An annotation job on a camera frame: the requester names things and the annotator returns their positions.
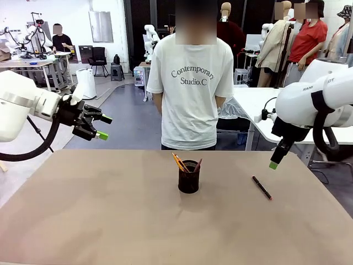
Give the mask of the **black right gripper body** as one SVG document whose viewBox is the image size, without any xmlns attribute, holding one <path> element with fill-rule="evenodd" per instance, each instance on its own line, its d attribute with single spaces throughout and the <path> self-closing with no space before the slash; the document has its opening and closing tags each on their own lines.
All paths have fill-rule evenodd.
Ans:
<svg viewBox="0 0 353 265">
<path fill-rule="evenodd" d="M 308 135 L 310 128 L 300 128 L 286 123 L 277 117 L 274 121 L 271 133 L 287 141 L 301 142 Z"/>
</svg>

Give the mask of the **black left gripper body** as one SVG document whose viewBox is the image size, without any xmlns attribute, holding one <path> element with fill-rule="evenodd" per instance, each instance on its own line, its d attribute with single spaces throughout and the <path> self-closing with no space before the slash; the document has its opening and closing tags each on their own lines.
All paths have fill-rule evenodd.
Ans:
<svg viewBox="0 0 353 265">
<path fill-rule="evenodd" d="M 83 100 L 75 105 L 71 105 L 68 100 L 60 100 L 57 111 L 57 117 L 60 123 L 67 126 L 76 126 L 83 111 L 84 104 L 85 102 Z"/>
</svg>

